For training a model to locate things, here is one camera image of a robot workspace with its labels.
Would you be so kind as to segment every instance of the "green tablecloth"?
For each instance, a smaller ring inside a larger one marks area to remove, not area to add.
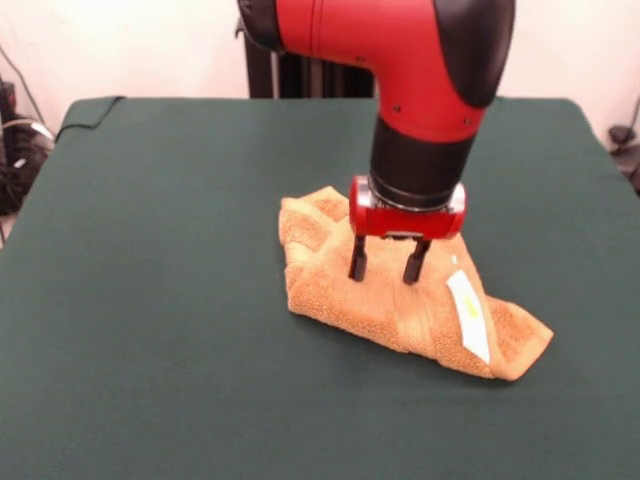
[[[0,254],[0,478],[637,479],[640,204],[567,101],[491,108],[464,234],[556,333],[518,383],[287,311],[283,196],[372,101],[75,104]]]

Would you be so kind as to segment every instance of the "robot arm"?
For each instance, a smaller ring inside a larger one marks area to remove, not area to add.
[[[247,35],[269,50],[366,68],[380,108],[366,177],[354,179],[350,276],[365,238],[415,239],[404,281],[430,242],[462,228],[460,180],[509,52],[515,0],[238,0]]]

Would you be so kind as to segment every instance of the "crumpled towel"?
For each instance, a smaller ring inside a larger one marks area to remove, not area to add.
[[[414,286],[405,285],[402,274],[415,242],[368,238],[365,280],[350,280],[354,237],[348,200],[331,187],[284,198],[279,236],[289,310],[394,351],[422,355],[469,375],[515,381],[553,337],[529,312],[484,292],[461,235],[433,242]],[[463,323],[447,283],[460,271],[484,314],[489,358],[463,345]]]

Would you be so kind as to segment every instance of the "black cable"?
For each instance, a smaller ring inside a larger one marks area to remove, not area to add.
[[[638,101],[636,102],[636,109],[633,112],[633,117],[631,117],[631,123],[629,124],[629,131],[627,132],[627,138],[624,143],[629,143],[631,141],[631,135],[633,135],[633,127],[638,121],[639,114],[640,114],[640,97],[638,97]]]
[[[16,72],[16,75],[18,75],[18,78],[20,79],[20,82],[22,83],[22,86],[24,87],[24,90],[27,92],[27,96],[29,97],[29,100],[31,101],[31,104],[33,105],[33,108],[35,109],[36,113],[38,114],[38,119],[40,120],[40,123],[42,123],[44,125],[44,123],[45,123],[44,117],[42,116],[42,112],[40,112],[40,108],[38,107],[38,104],[36,103],[35,99],[33,98],[33,95],[31,94],[31,90],[29,90],[29,86],[27,85],[27,81],[24,79],[24,75],[22,75],[22,72],[11,61],[11,59],[7,55],[7,52],[5,52],[4,48],[2,48],[2,45],[0,45],[0,55],[2,55],[4,57],[6,62],[9,64],[9,66],[13,69],[14,72]]]

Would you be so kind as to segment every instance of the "cord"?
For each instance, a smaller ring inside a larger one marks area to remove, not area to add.
[[[624,143],[629,143],[631,141],[631,132],[633,131],[633,127],[638,121],[638,115],[640,114],[640,97],[638,97],[638,101],[636,102],[636,109],[633,112],[633,117],[631,117],[631,123],[629,124],[629,131],[627,132],[627,138]]]
[[[24,87],[24,90],[27,92],[27,96],[29,97],[29,100],[31,101],[31,104],[33,105],[33,108],[35,109],[36,113],[38,114],[38,119],[40,120],[40,123],[44,124],[45,122],[44,122],[44,117],[42,116],[42,112],[40,112],[40,108],[38,107],[38,104],[36,103],[35,99],[33,98],[33,95],[31,94],[31,90],[29,90],[29,86],[27,85],[27,81],[24,79],[24,75],[22,75],[22,72],[11,61],[11,59],[7,55],[7,52],[5,52],[4,48],[2,48],[2,45],[0,45],[0,55],[2,55],[4,57],[6,62],[9,64],[9,66],[13,69],[14,72],[16,72],[16,75],[18,75],[18,78],[20,79],[20,83],[22,83],[22,86]]]
[[[32,118],[18,118],[16,120],[11,120],[10,122],[2,124],[2,130],[6,130],[7,128],[11,127],[17,127],[19,125],[27,125],[31,127],[32,130],[35,130],[41,135],[44,135],[52,142],[55,141],[56,137],[53,133],[51,133],[51,130],[49,130],[46,125]]]

